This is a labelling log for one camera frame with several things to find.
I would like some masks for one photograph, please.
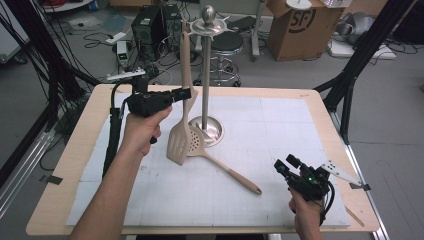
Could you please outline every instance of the human arm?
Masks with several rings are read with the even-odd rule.
[[[302,240],[321,240],[319,229],[320,213],[322,206],[314,201],[306,202],[296,190],[289,188],[292,199],[289,202],[290,209],[296,214],[294,227]]]
[[[141,160],[149,153],[150,138],[160,136],[159,123],[171,109],[148,118],[128,114],[121,146],[70,239],[119,239]]]

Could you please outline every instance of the human hand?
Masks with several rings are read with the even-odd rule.
[[[147,118],[128,114],[120,150],[130,151],[140,158],[146,156],[151,147],[150,139],[160,137],[159,123],[168,117],[171,111],[172,107],[168,107]]]
[[[289,202],[290,209],[296,214],[294,217],[294,228],[300,239],[322,239],[319,230],[320,213],[322,205],[320,202],[308,201],[293,188],[289,188],[292,199]]]

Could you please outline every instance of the wooden table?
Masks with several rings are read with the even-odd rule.
[[[63,178],[60,185],[48,184],[27,226],[29,235],[68,235],[71,226],[66,220],[74,201],[80,176],[93,151],[93,146],[109,115],[110,94],[113,85],[103,84],[94,89],[84,112],[61,156],[54,176]],[[176,86],[149,86],[150,91],[163,91]],[[131,92],[131,86],[121,86],[118,92]],[[333,122],[314,90],[225,88],[210,87],[211,96],[246,96],[304,99],[315,123],[324,151],[336,166],[357,176]],[[324,232],[374,232],[379,228],[376,215],[362,190],[352,190],[349,184],[337,180],[343,202],[349,213],[348,228],[322,228]],[[293,232],[283,227],[124,227],[123,234],[216,234],[216,233],[284,233]]]

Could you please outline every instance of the white paper sheet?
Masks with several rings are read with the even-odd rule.
[[[118,94],[117,104],[127,96]],[[198,98],[190,117],[200,115],[201,99]],[[275,161],[284,162],[288,154],[315,168],[327,161],[306,102],[211,97],[209,115],[223,123],[224,138],[207,151],[258,185],[263,194],[251,193],[205,158],[188,157],[183,166],[166,158],[169,131],[182,116],[179,102],[161,123],[162,136],[142,161],[125,226],[293,226],[294,214],[288,208],[291,195],[283,176],[274,168]],[[81,177],[68,225],[77,223],[101,181],[108,122],[106,119]],[[349,225],[336,191],[324,226]]]

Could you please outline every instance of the power strip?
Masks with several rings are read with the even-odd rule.
[[[127,35],[127,34],[123,33],[123,32],[119,32],[119,33],[115,34],[112,39],[110,39],[110,38],[106,39],[106,42],[114,43],[114,42],[118,41],[119,39],[125,37],[125,35]]]

